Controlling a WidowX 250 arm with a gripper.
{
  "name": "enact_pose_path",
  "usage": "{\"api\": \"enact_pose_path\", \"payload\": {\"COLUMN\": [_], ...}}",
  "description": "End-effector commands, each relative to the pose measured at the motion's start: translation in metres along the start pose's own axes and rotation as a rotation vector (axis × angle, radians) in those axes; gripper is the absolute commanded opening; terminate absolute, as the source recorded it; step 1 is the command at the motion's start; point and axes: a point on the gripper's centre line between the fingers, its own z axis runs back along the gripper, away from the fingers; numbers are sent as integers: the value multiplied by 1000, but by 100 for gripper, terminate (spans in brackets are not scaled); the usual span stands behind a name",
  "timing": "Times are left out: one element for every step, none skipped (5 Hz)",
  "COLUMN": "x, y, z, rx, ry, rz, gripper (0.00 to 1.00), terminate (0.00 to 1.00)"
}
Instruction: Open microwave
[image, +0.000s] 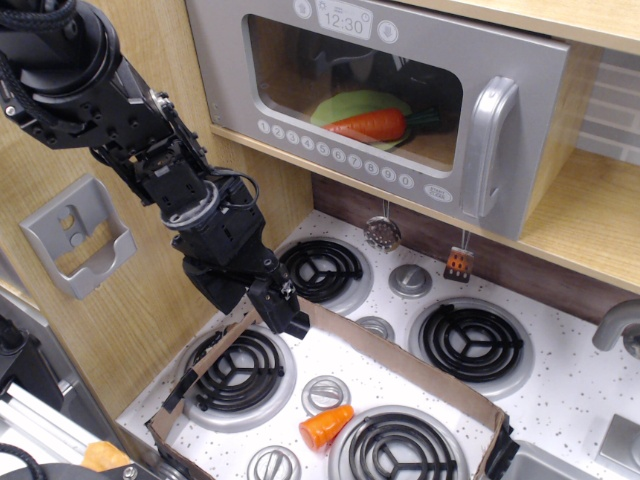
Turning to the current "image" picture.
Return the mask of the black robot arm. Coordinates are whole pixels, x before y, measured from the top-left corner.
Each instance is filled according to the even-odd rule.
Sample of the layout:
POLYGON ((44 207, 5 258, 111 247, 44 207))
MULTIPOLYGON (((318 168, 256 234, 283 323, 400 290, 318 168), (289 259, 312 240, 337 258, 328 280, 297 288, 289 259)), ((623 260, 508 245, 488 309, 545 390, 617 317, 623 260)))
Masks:
POLYGON ((185 274, 218 310, 248 298, 272 331, 306 335, 293 282, 262 242, 257 183, 208 163, 167 94, 123 56, 102 11, 84 1, 3 2, 1 106, 49 148, 89 150, 158 206, 185 274))

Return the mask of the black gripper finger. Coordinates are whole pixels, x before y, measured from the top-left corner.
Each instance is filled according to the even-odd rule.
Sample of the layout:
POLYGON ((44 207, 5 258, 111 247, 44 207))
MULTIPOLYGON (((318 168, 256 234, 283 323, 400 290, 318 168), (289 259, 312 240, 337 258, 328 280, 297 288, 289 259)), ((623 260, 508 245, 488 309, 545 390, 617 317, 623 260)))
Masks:
POLYGON ((262 321, 275 334, 288 334, 302 340, 310 329, 309 316, 300 309, 290 280, 273 286, 268 280, 256 279, 248 297, 262 321))
POLYGON ((220 270, 196 259, 184 259, 182 267, 199 292, 225 314, 238 305, 253 281, 249 274, 220 270))

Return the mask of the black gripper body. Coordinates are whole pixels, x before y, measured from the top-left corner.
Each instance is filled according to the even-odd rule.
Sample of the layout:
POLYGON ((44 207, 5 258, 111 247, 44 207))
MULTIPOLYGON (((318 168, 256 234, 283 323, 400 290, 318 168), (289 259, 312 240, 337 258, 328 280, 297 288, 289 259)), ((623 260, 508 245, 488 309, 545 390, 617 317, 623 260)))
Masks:
POLYGON ((192 209, 171 216, 174 247, 200 290, 244 290, 254 281, 279 284, 279 262, 262 242, 265 219, 256 207, 192 209))

